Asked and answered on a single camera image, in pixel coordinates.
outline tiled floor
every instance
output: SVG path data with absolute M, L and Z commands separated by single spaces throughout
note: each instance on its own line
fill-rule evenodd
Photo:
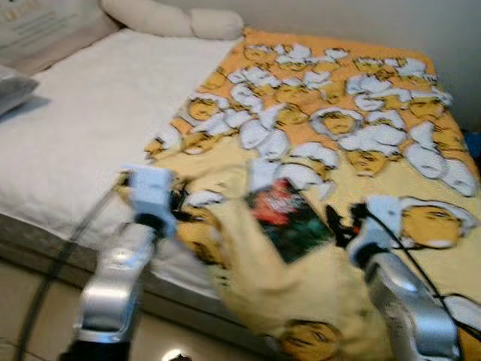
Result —
M 0 262 L 0 361 L 11 361 L 21 323 L 40 276 Z M 72 336 L 80 291 L 56 283 L 38 318 L 26 361 L 54 361 Z M 143 314 L 132 345 L 134 361 L 165 361 L 179 349 L 194 361 L 260 361 L 262 358 L 177 324 Z

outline mattress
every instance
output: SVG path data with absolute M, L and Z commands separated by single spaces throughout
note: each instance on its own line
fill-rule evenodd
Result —
M 233 43 L 124 29 L 36 74 L 36 96 L 0 118 L 2 238 L 55 255 L 49 235 L 68 239 L 119 169 L 144 163 L 143 145 Z M 106 247 L 129 218 L 115 199 L 80 243 Z M 153 274 L 216 298 L 204 268 L 176 241 L 162 244 Z

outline gray pillow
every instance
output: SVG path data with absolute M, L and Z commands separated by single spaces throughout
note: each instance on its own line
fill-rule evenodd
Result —
M 0 115 L 28 100 L 37 86 L 36 80 L 0 65 Z

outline folded blanket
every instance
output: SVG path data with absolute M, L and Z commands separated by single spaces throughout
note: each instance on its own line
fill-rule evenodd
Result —
M 479 178 L 451 103 L 422 54 L 248 29 L 146 151 L 188 181 L 178 238 L 246 326 L 296 360 L 390 359 L 325 206 L 349 224 L 396 197 L 402 241 L 479 332 Z

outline wall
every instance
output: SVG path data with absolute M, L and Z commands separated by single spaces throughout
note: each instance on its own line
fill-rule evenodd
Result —
M 421 50 L 455 97 L 461 127 L 481 131 L 480 0 L 163 0 L 232 9 L 246 23 L 277 32 L 318 34 Z

